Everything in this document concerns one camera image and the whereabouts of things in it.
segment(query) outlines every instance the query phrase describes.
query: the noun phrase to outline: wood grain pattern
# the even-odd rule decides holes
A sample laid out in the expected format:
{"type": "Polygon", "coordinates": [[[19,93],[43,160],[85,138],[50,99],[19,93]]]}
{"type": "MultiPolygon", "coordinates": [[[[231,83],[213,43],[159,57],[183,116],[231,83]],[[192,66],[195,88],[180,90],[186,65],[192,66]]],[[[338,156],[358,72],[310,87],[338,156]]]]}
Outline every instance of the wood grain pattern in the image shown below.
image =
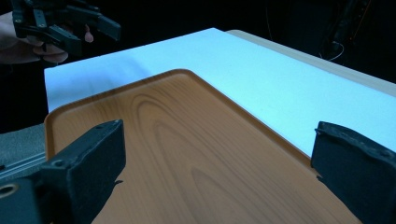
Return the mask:
{"type": "Polygon", "coordinates": [[[94,223],[359,223],[309,158],[189,70],[54,110],[48,156],[113,119],[124,121],[124,182],[94,223]]]}

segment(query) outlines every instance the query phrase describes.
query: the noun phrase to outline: finger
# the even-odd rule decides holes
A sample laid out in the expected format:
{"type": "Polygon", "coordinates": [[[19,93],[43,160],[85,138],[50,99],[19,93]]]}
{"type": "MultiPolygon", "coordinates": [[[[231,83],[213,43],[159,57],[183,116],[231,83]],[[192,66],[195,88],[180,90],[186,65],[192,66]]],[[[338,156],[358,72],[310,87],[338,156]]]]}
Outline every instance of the finger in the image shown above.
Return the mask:
{"type": "Polygon", "coordinates": [[[45,44],[39,47],[34,47],[33,52],[37,55],[51,55],[51,54],[63,53],[64,50],[59,49],[51,44],[45,44]]]}
{"type": "Polygon", "coordinates": [[[33,46],[42,46],[44,44],[43,41],[38,40],[36,36],[28,35],[26,38],[23,40],[23,42],[28,43],[33,46]]]}
{"type": "Polygon", "coordinates": [[[62,52],[58,54],[43,55],[42,59],[50,63],[62,63],[67,59],[68,56],[69,55],[67,52],[62,52]]]}

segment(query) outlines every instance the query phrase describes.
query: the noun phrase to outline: human hand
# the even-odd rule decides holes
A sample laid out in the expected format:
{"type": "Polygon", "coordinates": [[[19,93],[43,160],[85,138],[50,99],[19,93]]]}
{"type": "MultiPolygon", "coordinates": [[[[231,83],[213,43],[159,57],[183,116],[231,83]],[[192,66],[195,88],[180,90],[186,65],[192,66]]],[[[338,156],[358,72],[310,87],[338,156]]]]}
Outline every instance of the human hand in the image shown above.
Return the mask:
{"type": "MultiPolygon", "coordinates": [[[[86,25],[85,41],[91,43],[93,36],[86,25]]],[[[0,63],[30,63],[43,59],[50,63],[62,63],[68,53],[33,36],[17,38],[12,12],[0,16],[0,63]]]]}

